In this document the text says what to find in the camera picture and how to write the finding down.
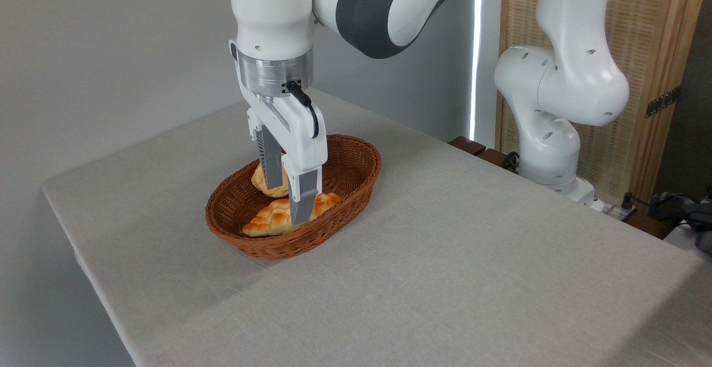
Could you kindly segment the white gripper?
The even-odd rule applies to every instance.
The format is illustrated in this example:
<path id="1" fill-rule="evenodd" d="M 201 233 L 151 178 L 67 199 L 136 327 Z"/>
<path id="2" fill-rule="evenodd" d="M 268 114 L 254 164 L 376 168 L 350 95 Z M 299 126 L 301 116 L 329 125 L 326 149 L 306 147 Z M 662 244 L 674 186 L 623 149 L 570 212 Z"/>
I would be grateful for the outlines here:
<path id="1" fill-rule="evenodd" d="M 249 104 L 251 138 L 258 147 L 265 187 L 283 185 L 281 149 L 290 160 L 290 217 L 293 227 L 310 220 L 322 192 L 322 167 L 327 160 L 325 123 L 306 89 L 313 81 L 313 53 L 267 61 L 252 58 L 229 42 L 239 88 Z"/>

